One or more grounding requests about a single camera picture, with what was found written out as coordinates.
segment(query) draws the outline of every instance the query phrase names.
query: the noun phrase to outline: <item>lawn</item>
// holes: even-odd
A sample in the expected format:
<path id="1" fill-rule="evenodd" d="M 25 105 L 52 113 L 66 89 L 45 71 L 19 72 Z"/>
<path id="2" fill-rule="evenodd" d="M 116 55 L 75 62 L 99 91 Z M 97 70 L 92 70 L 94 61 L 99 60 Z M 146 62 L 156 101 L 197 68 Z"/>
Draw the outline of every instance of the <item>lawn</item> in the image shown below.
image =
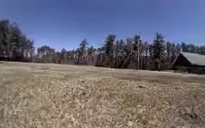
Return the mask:
<path id="1" fill-rule="evenodd" d="M 205 75 L 0 63 L 0 128 L 205 128 Z"/>

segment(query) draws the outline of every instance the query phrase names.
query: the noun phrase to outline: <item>ground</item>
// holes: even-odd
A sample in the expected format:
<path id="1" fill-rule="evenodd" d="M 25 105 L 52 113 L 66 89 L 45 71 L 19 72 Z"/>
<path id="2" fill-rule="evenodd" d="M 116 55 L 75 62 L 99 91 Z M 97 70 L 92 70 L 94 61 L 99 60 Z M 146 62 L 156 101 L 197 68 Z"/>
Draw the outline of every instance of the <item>ground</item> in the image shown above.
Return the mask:
<path id="1" fill-rule="evenodd" d="M 205 128 L 205 75 L 0 63 L 0 128 Z"/>

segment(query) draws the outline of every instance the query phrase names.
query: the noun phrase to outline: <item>blue sky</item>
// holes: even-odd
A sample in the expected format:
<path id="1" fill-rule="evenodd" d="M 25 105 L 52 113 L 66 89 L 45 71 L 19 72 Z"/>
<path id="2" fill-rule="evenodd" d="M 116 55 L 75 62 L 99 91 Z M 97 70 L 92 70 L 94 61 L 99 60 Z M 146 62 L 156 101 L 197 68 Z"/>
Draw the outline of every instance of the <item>blue sky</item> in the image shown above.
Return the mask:
<path id="1" fill-rule="evenodd" d="M 0 19 L 17 22 L 37 47 L 57 50 L 137 32 L 150 42 L 161 32 L 172 42 L 205 45 L 205 0 L 0 0 Z"/>

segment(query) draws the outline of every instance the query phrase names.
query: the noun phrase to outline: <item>building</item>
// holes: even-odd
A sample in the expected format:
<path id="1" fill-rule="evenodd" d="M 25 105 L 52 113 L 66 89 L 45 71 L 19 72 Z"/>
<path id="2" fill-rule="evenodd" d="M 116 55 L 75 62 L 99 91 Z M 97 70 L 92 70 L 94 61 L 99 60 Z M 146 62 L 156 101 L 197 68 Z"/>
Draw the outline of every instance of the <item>building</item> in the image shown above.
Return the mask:
<path id="1" fill-rule="evenodd" d="M 205 74 L 205 55 L 181 52 L 172 64 L 175 70 Z"/>

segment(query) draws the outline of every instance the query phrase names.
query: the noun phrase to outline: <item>grass field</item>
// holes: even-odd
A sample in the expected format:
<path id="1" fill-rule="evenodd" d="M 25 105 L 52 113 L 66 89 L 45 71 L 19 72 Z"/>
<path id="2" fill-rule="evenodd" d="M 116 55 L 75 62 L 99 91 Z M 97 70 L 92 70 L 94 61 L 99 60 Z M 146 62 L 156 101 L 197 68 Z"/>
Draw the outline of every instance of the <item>grass field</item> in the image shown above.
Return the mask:
<path id="1" fill-rule="evenodd" d="M 205 75 L 0 64 L 1 128 L 205 128 Z"/>

